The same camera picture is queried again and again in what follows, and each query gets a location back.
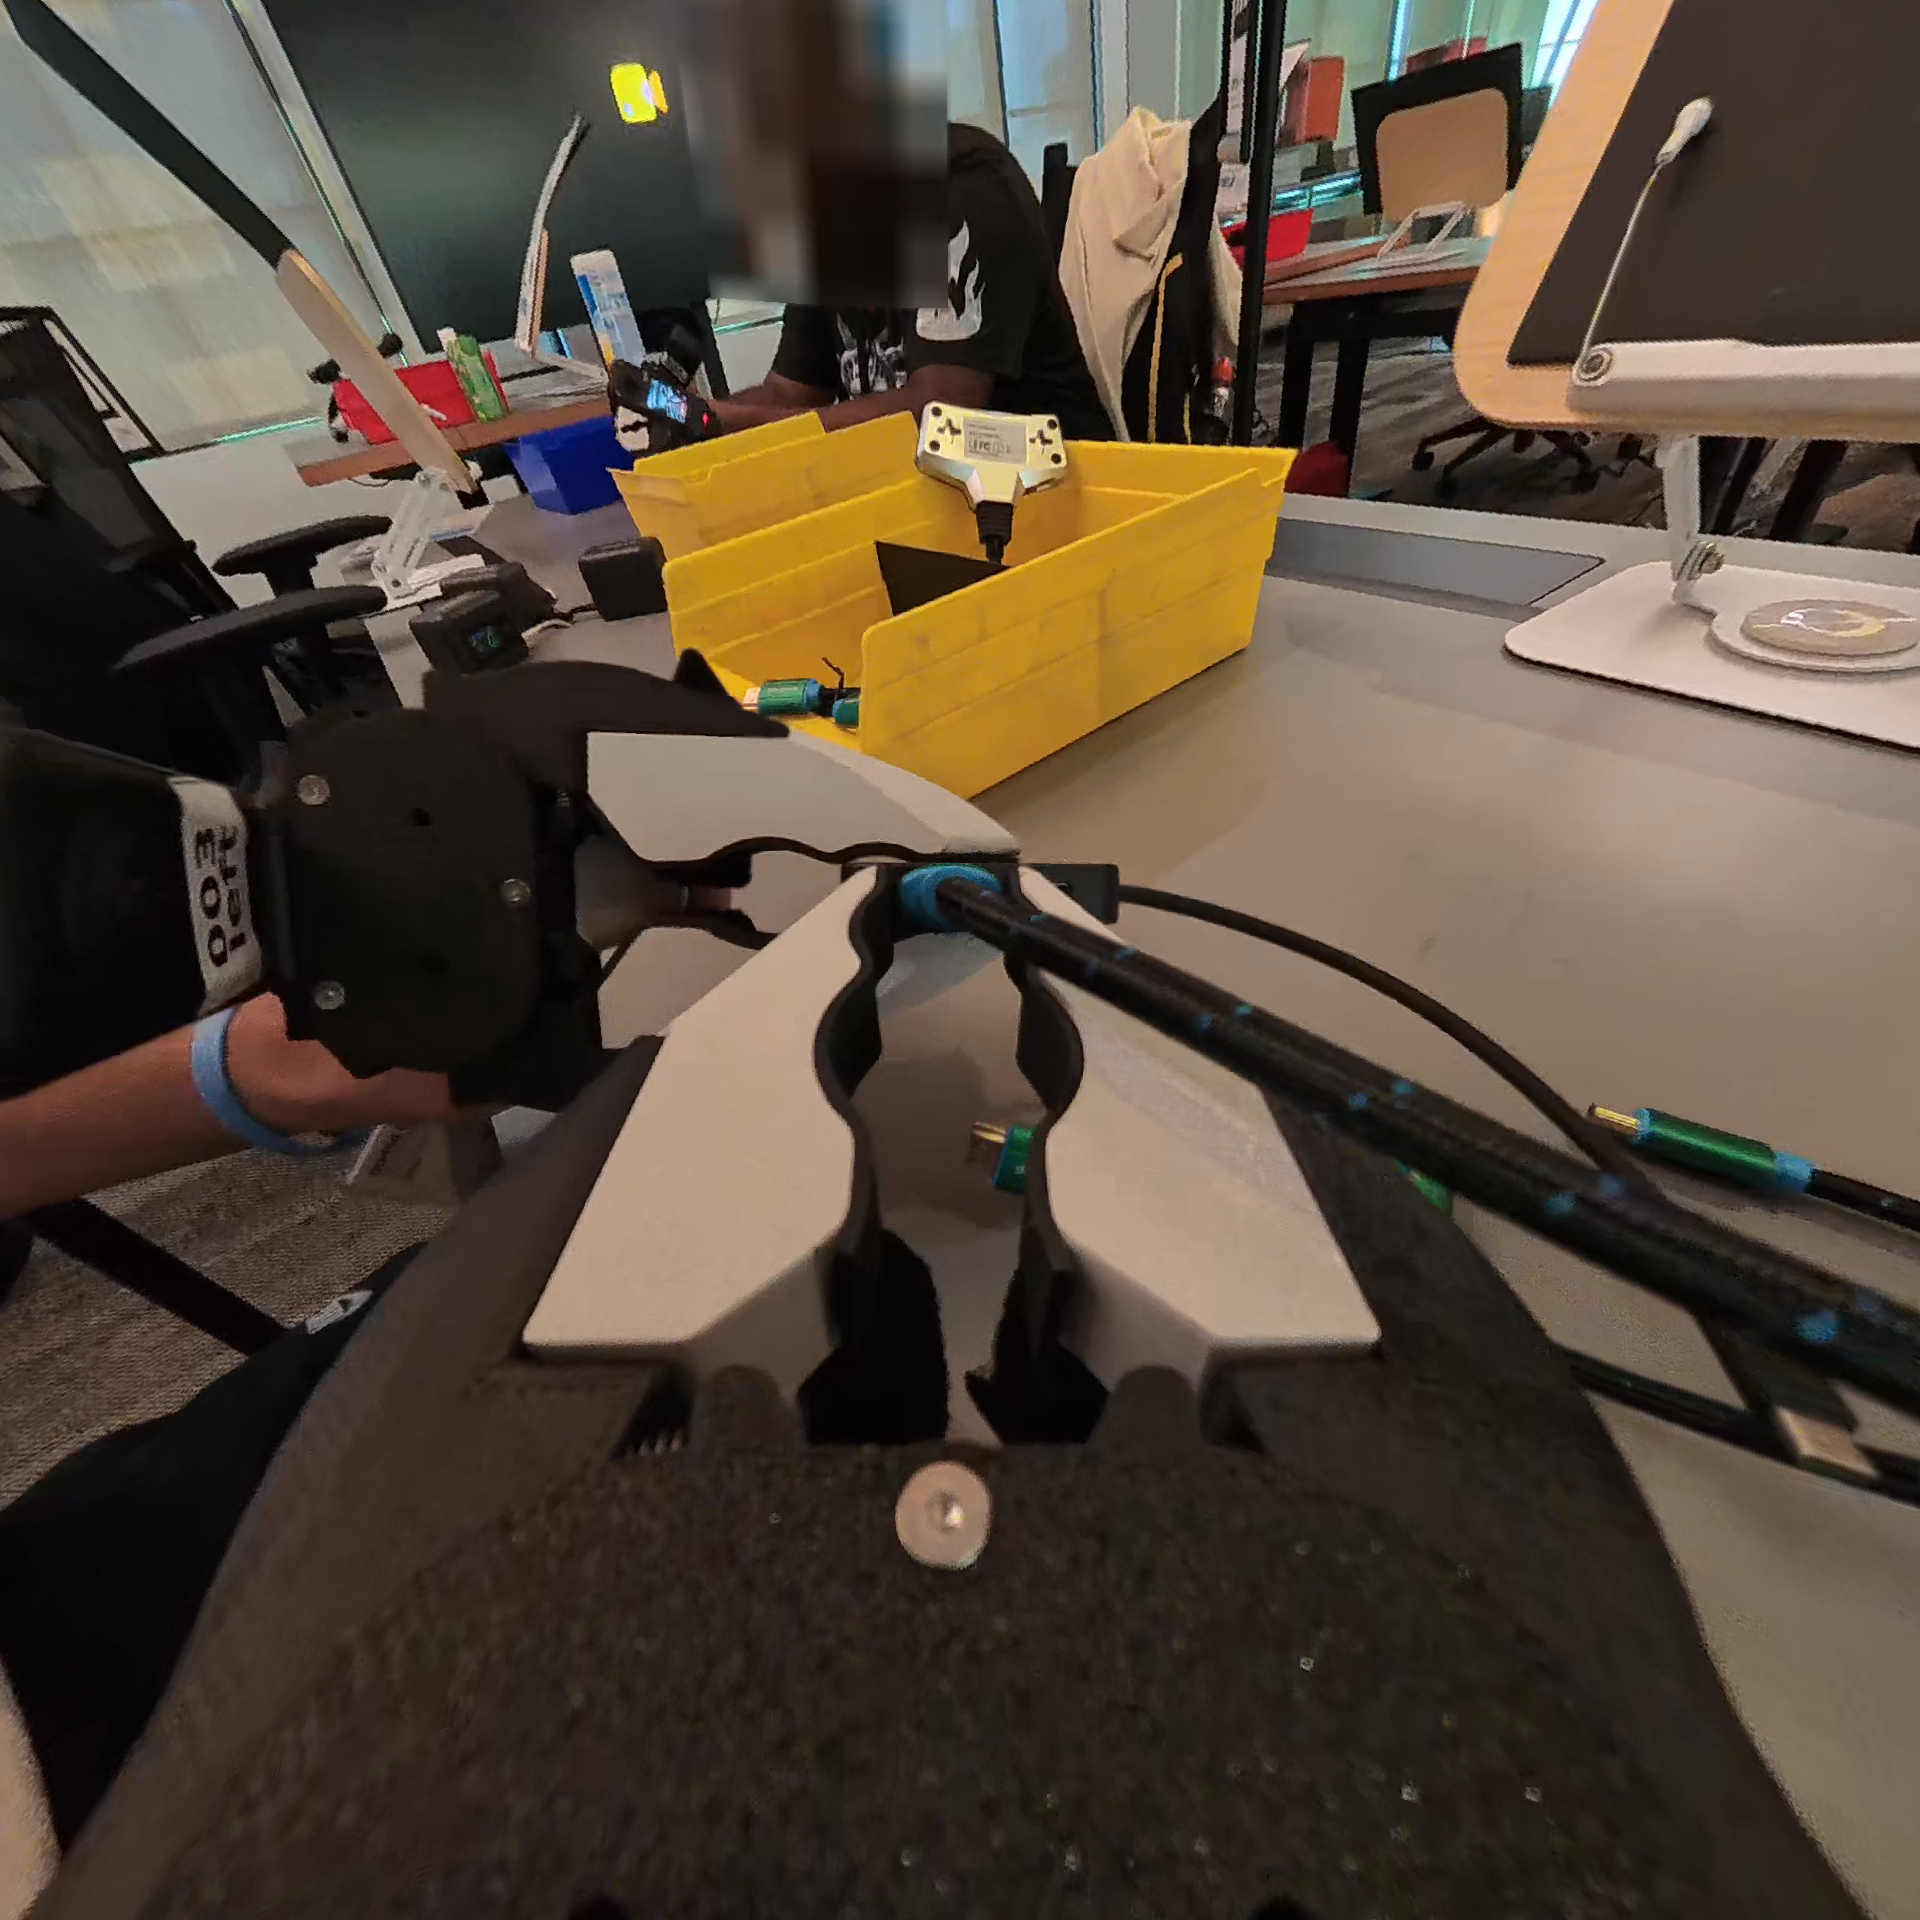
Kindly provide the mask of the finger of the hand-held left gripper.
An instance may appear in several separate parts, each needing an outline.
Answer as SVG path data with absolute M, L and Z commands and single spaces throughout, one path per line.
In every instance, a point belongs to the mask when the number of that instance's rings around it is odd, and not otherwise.
M 948 787 L 809 731 L 590 731 L 588 797 L 635 857 L 702 865 L 733 851 L 823 860 L 1006 860 L 1020 839 Z
M 767 947 L 773 931 L 756 926 L 733 895 L 752 884 L 756 857 L 771 854 L 817 857 L 796 838 L 746 838 L 665 860 L 645 857 L 622 838 L 584 838 L 573 847 L 577 934 L 613 956 L 655 930 L 694 931 L 744 952 Z

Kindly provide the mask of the yellow divided storage bin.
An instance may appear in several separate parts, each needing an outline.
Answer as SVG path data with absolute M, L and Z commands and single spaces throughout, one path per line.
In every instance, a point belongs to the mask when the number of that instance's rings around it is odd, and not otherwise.
M 844 675 L 852 727 L 787 725 L 972 799 L 1247 647 L 1295 458 L 1070 444 L 1067 477 L 1018 502 L 1001 569 L 893 609 L 881 547 L 982 559 L 963 493 L 907 471 L 669 558 L 672 639 L 732 696 Z

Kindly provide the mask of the HDMI switch with black cable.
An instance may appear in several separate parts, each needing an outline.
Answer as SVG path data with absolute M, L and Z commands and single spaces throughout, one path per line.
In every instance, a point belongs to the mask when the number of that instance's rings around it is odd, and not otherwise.
M 1055 415 L 929 399 L 919 414 L 915 469 L 963 497 L 982 558 L 999 568 L 1020 504 L 1062 486 L 1070 463 Z

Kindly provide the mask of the person's left forearm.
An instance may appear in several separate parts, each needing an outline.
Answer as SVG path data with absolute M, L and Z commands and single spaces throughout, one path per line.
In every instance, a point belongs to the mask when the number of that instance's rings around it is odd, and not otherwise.
M 194 1079 L 190 1028 L 1 1102 L 1 1217 L 237 1150 Z

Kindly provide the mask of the grey desk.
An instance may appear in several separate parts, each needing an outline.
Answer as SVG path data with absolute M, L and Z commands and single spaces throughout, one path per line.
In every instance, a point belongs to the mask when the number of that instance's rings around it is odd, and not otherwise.
M 1041 856 L 1218 900 L 1350 947 L 1475 1019 L 1573 1103 L 1649 1102 L 1916 1194 L 1916 755 L 1577 682 L 1504 656 L 1515 553 L 1649 536 L 1298 502 L 1250 647 L 1004 781 L 982 804 Z M 1407 596 L 1457 542 L 1489 606 Z M 1210 926 L 1137 915 L 1236 984 L 1418 1082 L 1543 1133 L 1412 1015 Z M 859 1100 L 897 1232 L 929 1261 L 953 1436 L 989 1356 L 1018 1211 L 962 1164 L 965 1079 L 1026 1108 L 998 968 L 888 1022 Z M 1466 1202 L 1471 1247 L 1548 1337 L 1707 1394 L 1676 1308 Z M 1916 1915 L 1916 1511 L 1623 1408 L 1599 1418 L 1651 1502 L 1764 1760 L 1873 1915 Z

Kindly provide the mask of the black charger with display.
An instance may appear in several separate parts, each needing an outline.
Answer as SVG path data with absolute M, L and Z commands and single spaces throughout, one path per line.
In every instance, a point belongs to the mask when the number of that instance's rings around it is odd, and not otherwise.
M 495 588 L 469 588 L 428 601 L 407 621 L 428 668 L 453 678 L 508 670 L 529 659 L 525 620 Z

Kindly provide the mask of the black power adapter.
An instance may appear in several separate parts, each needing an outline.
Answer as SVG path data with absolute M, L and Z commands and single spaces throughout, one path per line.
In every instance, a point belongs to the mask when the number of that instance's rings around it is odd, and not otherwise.
M 601 621 L 668 612 L 665 551 L 657 538 L 608 539 L 577 555 L 588 606 Z

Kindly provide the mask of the blue wristband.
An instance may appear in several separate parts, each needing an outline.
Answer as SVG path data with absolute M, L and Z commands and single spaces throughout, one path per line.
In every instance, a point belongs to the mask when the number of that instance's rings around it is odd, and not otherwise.
M 372 1130 L 365 1126 L 350 1132 L 305 1130 L 287 1133 L 253 1115 L 239 1098 L 230 1072 L 228 1044 L 236 1015 L 237 1005 L 205 1013 L 192 1023 L 188 1044 L 192 1088 L 204 1113 L 228 1139 L 292 1159 L 321 1157 L 369 1141 Z

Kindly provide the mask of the small blue bin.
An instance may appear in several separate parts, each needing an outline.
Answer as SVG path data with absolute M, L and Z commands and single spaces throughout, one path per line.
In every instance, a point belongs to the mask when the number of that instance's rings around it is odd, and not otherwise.
M 633 466 L 606 411 L 521 434 L 506 442 L 504 451 L 534 506 L 553 515 L 613 506 L 619 499 L 613 474 Z

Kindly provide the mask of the black office chair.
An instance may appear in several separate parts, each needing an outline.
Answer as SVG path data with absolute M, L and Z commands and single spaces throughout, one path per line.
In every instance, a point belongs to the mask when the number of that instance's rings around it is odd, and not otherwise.
M 26 727 L 248 785 L 300 715 L 394 709 L 369 583 L 315 566 L 389 528 L 357 514 L 204 559 L 131 474 L 46 306 L 1 318 L 1 694 Z

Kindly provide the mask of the wooden book stand white base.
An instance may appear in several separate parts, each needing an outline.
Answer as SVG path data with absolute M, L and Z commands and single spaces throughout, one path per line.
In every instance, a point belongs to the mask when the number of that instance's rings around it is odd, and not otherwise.
M 1523 157 L 1523 46 L 1508 42 L 1352 91 L 1371 259 L 1401 268 L 1464 255 L 1479 217 L 1517 181 Z
M 389 428 L 415 469 L 392 509 L 387 532 L 372 545 L 367 576 L 389 609 L 422 606 L 465 563 L 459 553 L 445 555 L 438 536 L 468 507 L 485 502 L 477 469 L 297 248 L 279 248 L 274 280 L 287 307 Z

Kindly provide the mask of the person's dark clothing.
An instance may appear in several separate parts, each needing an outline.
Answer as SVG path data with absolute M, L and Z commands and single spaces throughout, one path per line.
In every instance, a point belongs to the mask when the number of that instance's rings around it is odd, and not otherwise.
M 57 1857 L 156 1714 L 232 1536 L 327 1370 L 424 1243 L 166 1413 L 57 1460 L 1 1511 L 8 1726 Z

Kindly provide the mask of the large black screen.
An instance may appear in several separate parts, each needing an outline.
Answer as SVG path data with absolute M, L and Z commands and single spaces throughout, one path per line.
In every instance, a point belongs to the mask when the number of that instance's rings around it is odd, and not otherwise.
M 679 85 L 681 4 L 267 2 L 272 32 L 422 338 L 515 334 L 534 219 L 540 325 L 584 323 L 569 257 L 610 250 L 639 312 L 707 300 Z M 610 66 L 668 116 L 626 123 Z

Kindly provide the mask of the black pole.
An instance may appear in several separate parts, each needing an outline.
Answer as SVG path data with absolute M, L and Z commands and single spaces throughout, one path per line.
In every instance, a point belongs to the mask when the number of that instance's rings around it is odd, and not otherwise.
M 1236 323 L 1230 439 L 1250 445 L 1263 325 L 1263 287 L 1274 206 L 1274 166 L 1284 99 L 1284 44 L 1288 2 L 1258 2 L 1250 19 L 1242 91 L 1242 156 L 1245 159 L 1245 216 L 1242 233 L 1240 302 Z

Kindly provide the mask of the black board on stand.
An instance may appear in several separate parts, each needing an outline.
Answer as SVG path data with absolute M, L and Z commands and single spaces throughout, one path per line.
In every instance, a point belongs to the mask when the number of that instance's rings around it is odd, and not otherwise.
M 1717 439 L 1916 445 L 1917 5 L 1595 4 L 1456 343 L 1487 419 L 1648 438 L 1665 558 L 1515 624 L 1517 662 L 1917 747 L 1916 586 L 1736 559 Z

